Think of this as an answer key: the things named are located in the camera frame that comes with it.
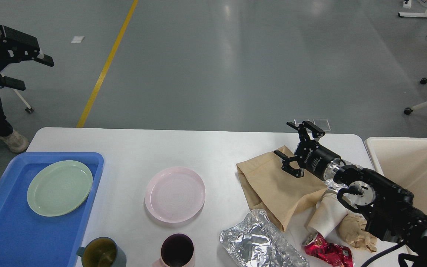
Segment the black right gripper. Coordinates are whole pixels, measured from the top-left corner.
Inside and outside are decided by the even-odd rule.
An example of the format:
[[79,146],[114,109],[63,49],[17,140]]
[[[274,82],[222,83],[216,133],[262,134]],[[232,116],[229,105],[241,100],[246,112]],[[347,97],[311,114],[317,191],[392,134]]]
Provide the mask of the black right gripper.
[[[310,121],[303,121],[302,123],[286,122],[286,124],[297,130],[300,142],[295,150],[295,156],[288,157],[283,152],[274,150],[274,154],[282,160],[281,169],[296,178],[303,177],[304,169],[306,169],[322,181],[329,179],[325,175],[328,166],[331,163],[338,164],[341,157],[339,154],[319,144],[318,141],[325,136],[325,131]],[[298,162],[299,168],[293,168],[291,166],[292,162]]]

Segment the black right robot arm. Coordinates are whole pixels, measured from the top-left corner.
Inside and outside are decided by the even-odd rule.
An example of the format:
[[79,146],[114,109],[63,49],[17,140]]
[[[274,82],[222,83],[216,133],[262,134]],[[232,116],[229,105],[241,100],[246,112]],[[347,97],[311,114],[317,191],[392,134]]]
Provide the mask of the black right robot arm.
[[352,164],[319,143],[325,131],[310,121],[288,122],[297,130],[298,147],[289,157],[275,150],[282,159],[281,169],[301,178],[308,171],[337,192],[345,208],[364,216],[365,230],[395,246],[369,258],[363,266],[407,246],[414,254],[401,253],[398,263],[406,267],[427,267],[427,215],[413,206],[414,194],[378,172]]

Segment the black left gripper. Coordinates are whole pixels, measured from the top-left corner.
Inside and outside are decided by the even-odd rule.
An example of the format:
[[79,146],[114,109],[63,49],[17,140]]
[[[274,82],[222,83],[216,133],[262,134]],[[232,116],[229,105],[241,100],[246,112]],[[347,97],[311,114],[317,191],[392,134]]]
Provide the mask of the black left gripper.
[[[0,25],[0,60],[7,63],[35,61],[53,67],[54,60],[42,52],[36,37],[8,26]],[[26,90],[25,82],[0,74],[0,88]]]

